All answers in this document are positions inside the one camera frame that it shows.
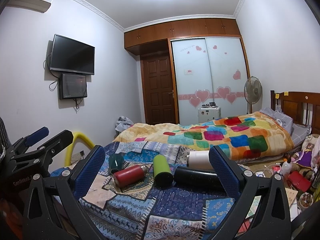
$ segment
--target yellow tube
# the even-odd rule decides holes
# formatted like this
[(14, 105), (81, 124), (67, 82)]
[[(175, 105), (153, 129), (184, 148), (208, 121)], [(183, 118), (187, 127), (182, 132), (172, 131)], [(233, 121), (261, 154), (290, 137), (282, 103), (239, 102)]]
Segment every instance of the yellow tube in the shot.
[(77, 138), (82, 139), (87, 146), (89, 147), (89, 149), (93, 149), (93, 147), (95, 146), (95, 144), (83, 133), (81, 132), (74, 132), (73, 134), (73, 142), (68, 146), (67, 148), (67, 152), (66, 152), (66, 158), (64, 160), (64, 166), (70, 166), (71, 165), (71, 156), (72, 156), (72, 151), (73, 148), (75, 146), (75, 141)]

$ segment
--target white bottle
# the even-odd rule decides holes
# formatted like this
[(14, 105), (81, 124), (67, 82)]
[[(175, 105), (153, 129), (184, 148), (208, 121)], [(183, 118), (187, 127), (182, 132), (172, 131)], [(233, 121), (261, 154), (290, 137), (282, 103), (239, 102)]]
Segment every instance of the white bottle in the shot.
[(282, 164), (281, 167), (281, 174), (283, 175), (284, 179), (286, 180), (289, 176), (292, 168), (291, 158), (289, 158), (286, 162)]

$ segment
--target television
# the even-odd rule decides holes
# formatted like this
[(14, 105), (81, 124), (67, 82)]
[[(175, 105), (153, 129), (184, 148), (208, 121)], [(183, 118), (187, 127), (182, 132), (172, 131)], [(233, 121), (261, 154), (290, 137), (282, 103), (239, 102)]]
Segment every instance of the television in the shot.
[(94, 75), (94, 47), (55, 34), (50, 70)]

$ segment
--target red bottle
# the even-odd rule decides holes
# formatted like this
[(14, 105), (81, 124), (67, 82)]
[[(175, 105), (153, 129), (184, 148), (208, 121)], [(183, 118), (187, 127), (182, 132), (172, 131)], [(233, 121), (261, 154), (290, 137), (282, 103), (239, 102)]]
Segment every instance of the red bottle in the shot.
[(122, 188), (143, 179), (147, 172), (148, 167), (146, 165), (137, 164), (122, 171), (115, 172), (113, 178), (116, 186)]

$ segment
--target yellow blanket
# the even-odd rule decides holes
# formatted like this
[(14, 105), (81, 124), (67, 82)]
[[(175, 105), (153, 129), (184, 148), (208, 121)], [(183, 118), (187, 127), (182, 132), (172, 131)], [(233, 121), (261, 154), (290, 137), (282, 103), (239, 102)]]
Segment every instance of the yellow blanket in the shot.
[(290, 134), (260, 112), (188, 126), (137, 123), (115, 139), (120, 142), (144, 140), (178, 144), (194, 150), (209, 150), (219, 145), (232, 160), (279, 155), (294, 146)]

